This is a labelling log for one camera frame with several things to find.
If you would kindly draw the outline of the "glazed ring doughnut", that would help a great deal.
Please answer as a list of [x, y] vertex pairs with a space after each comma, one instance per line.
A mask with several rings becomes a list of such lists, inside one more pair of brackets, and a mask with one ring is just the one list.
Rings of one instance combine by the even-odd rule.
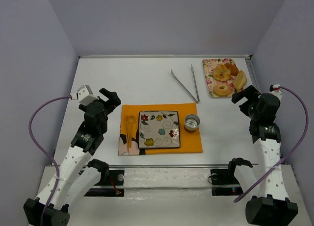
[[218, 83], [214, 86], [214, 93], [219, 97], [225, 97], [231, 92], [231, 87], [227, 83]]

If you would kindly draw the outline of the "metal tongs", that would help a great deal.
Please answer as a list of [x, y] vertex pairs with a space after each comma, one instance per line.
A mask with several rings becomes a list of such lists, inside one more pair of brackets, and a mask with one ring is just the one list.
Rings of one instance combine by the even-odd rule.
[[200, 102], [200, 95], [195, 70], [192, 64], [186, 69], [170, 70], [172, 78], [183, 89], [183, 91], [195, 102]]

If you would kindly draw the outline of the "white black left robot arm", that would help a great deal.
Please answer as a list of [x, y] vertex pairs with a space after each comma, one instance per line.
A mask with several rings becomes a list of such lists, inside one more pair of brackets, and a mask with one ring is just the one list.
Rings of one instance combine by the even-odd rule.
[[49, 157], [55, 167], [55, 175], [36, 196], [27, 199], [23, 209], [32, 226], [65, 226], [70, 219], [70, 209], [102, 177], [108, 177], [109, 165], [92, 156], [104, 140], [107, 132], [108, 115], [121, 104], [116, 92], [105, 88], [99, 90], [107, 100], [93, 95], [88, 85], [81, 86], [76, 93], [66, 96], [77, 100], [84, 112], [84, 120], [74, 135], [61, 164], [44, 150], [32, 132], [32, 121], [28, 124], [29, 134], [35, 145]]

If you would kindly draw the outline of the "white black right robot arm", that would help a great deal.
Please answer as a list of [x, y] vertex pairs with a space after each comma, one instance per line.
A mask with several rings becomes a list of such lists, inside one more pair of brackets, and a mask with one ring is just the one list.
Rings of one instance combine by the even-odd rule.
[[247, 223], [257, 226], [287, 226], [298, 214], [298, 206], [290, 201], [285, 188], [280, 158], [281, 133], [275, 124], [282, 92], [276, 85], [269, 93], [260, 93], [249, 86], [232, 96], [240, 111], [250, 118], [249, 132], [258, 158], [258, 165], [243, 158], [229, 163], [229, 173], [239, 182], [243, 194], [234, 202], [246, 200]]

